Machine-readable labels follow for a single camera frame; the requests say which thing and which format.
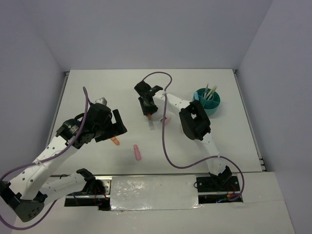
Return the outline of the orange transparent highlighter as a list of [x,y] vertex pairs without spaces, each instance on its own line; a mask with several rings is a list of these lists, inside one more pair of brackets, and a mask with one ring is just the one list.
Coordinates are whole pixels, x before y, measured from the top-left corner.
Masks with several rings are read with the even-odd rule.
[[110,138],[110,140],[111,140],[116,146],[119,146],[119,145],[120,145],[120,141],[119,141],[116,137],[112,137],[112,138]]

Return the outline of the grey highlighter orange cap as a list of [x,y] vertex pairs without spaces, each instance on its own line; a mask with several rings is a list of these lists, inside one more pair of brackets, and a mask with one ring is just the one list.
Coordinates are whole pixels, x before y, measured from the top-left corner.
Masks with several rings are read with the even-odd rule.
[[152,120],[152,114],[148,114],[147,115],[147,119],[148,119],[148,125],[149,125],[149,129],[152,131],[155,129],[154,127],[154,122]]

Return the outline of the blue highlighter cap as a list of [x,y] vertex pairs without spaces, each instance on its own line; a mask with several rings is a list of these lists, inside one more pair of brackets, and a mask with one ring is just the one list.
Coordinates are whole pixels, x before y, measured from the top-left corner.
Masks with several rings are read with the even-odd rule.
[[194,92],[194,100],[198,100],[198,101],[199,101],[199,95],[198,95],[198,92]]

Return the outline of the yellow thin highlighter pen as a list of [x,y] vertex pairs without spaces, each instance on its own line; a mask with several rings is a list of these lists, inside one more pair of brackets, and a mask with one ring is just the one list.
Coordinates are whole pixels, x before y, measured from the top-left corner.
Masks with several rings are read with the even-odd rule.
[[217,89],[217,86],[215,85],[215,86],[214,86],[214,91],[212,92],[212,94],[210,95],[210,98],[209,98],[208,100],[211,100],[211,99],[212,99],[212,96],[213,96],[214,92],[216,91],[216,89]]

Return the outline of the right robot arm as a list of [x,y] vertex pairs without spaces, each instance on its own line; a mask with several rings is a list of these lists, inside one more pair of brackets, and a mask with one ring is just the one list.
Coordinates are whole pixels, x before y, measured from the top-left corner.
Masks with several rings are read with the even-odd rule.
[[167,108],[169,108],[171,112],[179,116],[181,128],[185,136],[195,141],[205,154],[210,155],[188,166],[174,165],[175,168],[187,169],[210,158],[217,158],[217,149],[211,136],[211,122],[200,101],[194,100],[189,102],[166,92],[160,93],[163,90],[162,87],[158,85],[151,87],[144,81],[139,82],[134,89],[139,94],[138,100],[146,117],[151,118],[158,111],[154,98],[162,101],[164,103],[163,118],[166,118],[165,113]]

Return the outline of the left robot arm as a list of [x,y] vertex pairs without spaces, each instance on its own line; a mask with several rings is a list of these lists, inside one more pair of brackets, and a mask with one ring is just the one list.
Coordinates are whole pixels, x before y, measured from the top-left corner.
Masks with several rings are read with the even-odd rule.
[[68,194],[91,194],[103,184],[87,169],[78,169],[54,182],[48,178],[70,156],[92,140],[104,141],[127,132],[119,111],[104,104],[65,121],[45,150],[22,172],[8,182],[0,182],[0,196],[22,222],[40,214],[45,205]]

